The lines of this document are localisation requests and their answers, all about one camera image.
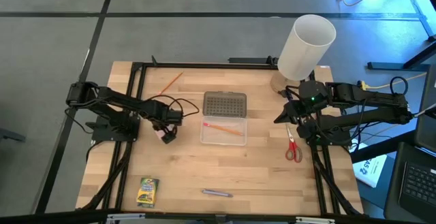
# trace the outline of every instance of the yellow crayon box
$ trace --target yellow crayon box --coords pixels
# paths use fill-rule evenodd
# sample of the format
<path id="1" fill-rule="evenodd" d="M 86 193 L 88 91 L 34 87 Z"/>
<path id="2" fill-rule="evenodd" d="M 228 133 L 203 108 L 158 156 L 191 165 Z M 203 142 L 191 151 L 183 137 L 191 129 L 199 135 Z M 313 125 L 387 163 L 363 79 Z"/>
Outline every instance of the yellow crayon box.
<path id="1" fill-rule="evenodd" d="M 139 188 L 136 202 L 138 206 L 145 208 L 154 208 L 156 202 L 158 179 L 141 178 L 141 187 Z"/>

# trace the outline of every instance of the clear plastic container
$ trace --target clear plastic container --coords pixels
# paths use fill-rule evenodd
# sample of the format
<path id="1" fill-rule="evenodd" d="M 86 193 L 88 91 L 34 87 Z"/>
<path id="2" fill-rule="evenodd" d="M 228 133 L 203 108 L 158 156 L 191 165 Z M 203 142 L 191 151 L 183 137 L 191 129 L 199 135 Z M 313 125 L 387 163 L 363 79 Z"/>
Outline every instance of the clear plastic container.
<path id="1" fill-rule="evenodd" d="M 236 135 L 227 131 L 208 127 L 204 125 L 218 125 L 232 131 L 241 132 L 242 135 Z M 218 116 L 203 116 L 201 124 L 200 141 L 204 144 L 218 144 L 230 146 L 245 146 L 247 143 L 247 119 L 231 118 Z"/>

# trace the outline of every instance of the red object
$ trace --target red object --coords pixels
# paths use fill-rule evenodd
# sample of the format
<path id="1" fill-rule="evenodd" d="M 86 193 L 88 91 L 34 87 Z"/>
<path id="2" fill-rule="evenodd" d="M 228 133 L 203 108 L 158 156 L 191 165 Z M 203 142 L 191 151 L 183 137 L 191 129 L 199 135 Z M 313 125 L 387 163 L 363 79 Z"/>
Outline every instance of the red object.
<path id="1" fill-rule="evenodd" d="M 291 134 L 291 130 L 286 125 L 287 136 L 289 137 L 289 149 L 285 153 L 285 158 L 289 161 L 294 160 L 297 163 L 300 163 L 302 160 L 302 151 L 301 148 L 297 146 L 295 143 L 294 136 Z"/>
<path id="2" fill-rule="evenodd" d="M 164 91 L 166 91 L 166 89 L 168 89 L 168 87 L 170 87 L 171 84 L 172 84 L 173 82 L 175 82 L 175 81 L 177 80 L 177 78 L 180 77 L 180 75 L 182 75 L 182 74 L 183 74 L 183 72 L 179 73 L 176 77 L 174 77 L 174 78 L 170 81 L 170 83 L 167 84 L 167 85 L 165 86 L 165 88 L 163 88 L 163 90 L 160 91 L 160 92 L 158 93 L 158 95 L 160 95 L 160 94 L 162 94 Z"/>
<path id="3" fill-rule="evenodd" d="M 219 125 L 211 125 L 211 124 L 208 124 L 208 123 L 203 123 L 203 125 L 204 126 L 207 126 L 207 127 L 212 127 L 212 128 L 214 128 L 214 129 L 219 129 L 219 130 L 222 130 L 222 131 L 226 131 L 226 132 L 228 132 L 228 133 L 232 133 L 232 134 L 235 134 L 235 135 L 243 135 L 241 132 L 239 132 L 239 131 L 235 131 L 235 130 L 233 130 L 233 129 L 227 129 L 227 128 L 224 128 L 224 127 L 221 127 L 221 126 L 219 126 Z"/>

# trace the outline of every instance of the gray floor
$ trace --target gray floor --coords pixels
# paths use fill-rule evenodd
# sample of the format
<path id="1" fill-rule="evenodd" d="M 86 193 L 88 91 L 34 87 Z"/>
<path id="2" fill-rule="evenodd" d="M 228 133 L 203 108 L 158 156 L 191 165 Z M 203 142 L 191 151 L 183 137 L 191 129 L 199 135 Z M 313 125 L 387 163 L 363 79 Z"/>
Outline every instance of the gray floor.
<path id="1" fill-rule="evenodd" d="M 103 1 L 0 0 L 0 12 L 99 12 Z M 345 7 L 336 0 L 112 0 L 109 11 L 414 13 L 414 8 L 410 0 L 365 0 L 356 7 Z M 150 61 L 152 54 L 163 62 L 218 63 L 226 62 L 228 57 L 279 56 L 294 21 L 107 18 L 88 80 L 103 85 L 113 61 Z M 332 67 L 335 81 L 365 80 L 377 86 L 388 83 L 393 76 L 417 74 L 368 71 L 364 66 L 368 61 L 404 62 L 425 48 L 427 34 L 419 21 L 331 21 L 337 29 L 337 39 L 320 64 Z M 68 86 L 77 80 L 96 22 L 95 18 L 0 18 L 0 127 L 27 137 L 24 144 L 9 140 L 0 143 L 0 216 L 31 212 L 64 119 Z M 419 110 L 424 78 L 412 80 L 409 85 L 407 100 L 415 112 Z M 77 115 L 81 122 L 93 118 L 83 111 Z M 414 126 L 415 122 L 398 126 L 384 135 L 395 136 Z M 387 125 L 368 128 L 367 132 L 384 127 Z M 373 138 L 368 142 L 381 140 Z M 74 209 L 89 141 L 89 135 L 73 126 L 49 212 Z M 368 213 L 380 216 L 379 210 L 364 205 Z"/>

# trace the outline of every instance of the laptop keyboard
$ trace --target laptop keyboard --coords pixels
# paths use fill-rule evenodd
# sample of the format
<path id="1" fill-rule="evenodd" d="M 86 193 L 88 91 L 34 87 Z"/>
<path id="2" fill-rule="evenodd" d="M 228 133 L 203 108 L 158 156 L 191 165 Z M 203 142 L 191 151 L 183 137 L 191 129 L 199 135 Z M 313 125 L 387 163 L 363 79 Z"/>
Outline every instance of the laptop keyboard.
<path id="1" fill-rule="evenodd" d="M 436 171 L 407 164 L 402 192 L 436 206 Z"/>

